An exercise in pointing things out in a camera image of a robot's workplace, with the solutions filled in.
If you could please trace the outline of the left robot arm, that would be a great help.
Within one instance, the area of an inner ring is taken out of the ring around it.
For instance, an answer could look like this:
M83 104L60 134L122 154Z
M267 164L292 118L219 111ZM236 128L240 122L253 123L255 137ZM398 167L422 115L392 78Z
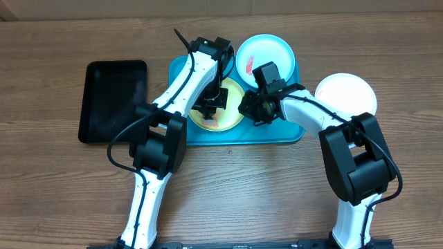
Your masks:
M234 55L231 42L199 37L186 44L185 66L165 93L135 110L135 122L125 129L136 183L127 226L116 248L152 248L165 187L180 167L187 144L191 110L210 117L226 108L224 70Z

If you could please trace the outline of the white plate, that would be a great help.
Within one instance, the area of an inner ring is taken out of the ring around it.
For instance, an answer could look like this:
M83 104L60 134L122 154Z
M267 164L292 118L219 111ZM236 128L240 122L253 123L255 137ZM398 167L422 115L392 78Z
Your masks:
M339 111L360 115L377 112L377 97L362 78L349 73L327 76L316 87L314 97Z

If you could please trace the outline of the yellow green plate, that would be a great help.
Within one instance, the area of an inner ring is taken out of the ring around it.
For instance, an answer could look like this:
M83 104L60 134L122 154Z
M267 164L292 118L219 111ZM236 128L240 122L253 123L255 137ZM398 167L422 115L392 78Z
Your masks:
M213 116L213 118L218 121L219 127L217 129L207 129L202 126L201 120L203 119L203 115L198 111L191 110L189 117L198 127L208 131L226 131L232 129L242 121L244 116L239 113L238 106L244 96L243 88L229 77L222 81L221 86L228 89L228 100L226 109L218 109Z

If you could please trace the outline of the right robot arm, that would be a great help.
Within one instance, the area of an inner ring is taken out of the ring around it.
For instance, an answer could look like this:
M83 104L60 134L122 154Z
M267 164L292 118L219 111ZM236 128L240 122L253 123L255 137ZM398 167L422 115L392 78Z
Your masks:
M238 107L254 126L280 118L318 134L328 183L337 195L336 224L326 239L301 239L297 248L393 248L373 239L370 224L378 204L402 191L403 179L374 115L344 113L315 98L300 84L287 84L273 62L252 71L258 89Z

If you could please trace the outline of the green pink sponge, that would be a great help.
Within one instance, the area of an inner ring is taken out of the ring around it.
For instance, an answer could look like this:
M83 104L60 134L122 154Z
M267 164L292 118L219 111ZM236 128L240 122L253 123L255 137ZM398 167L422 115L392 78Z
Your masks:
M201 125L206 127L207 129L217 129L219 127L218 121L213 117L209 119L203 118L201 120Z

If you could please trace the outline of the light blue plate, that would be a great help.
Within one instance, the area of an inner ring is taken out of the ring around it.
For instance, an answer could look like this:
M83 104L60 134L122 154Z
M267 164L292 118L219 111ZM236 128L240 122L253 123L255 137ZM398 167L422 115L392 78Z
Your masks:
M280 77L288 83L300 83L298 63L290 45L282 38L271 34L259 34L248 38L236 54L236 68L241 79L256 89L253 69L274 62Z

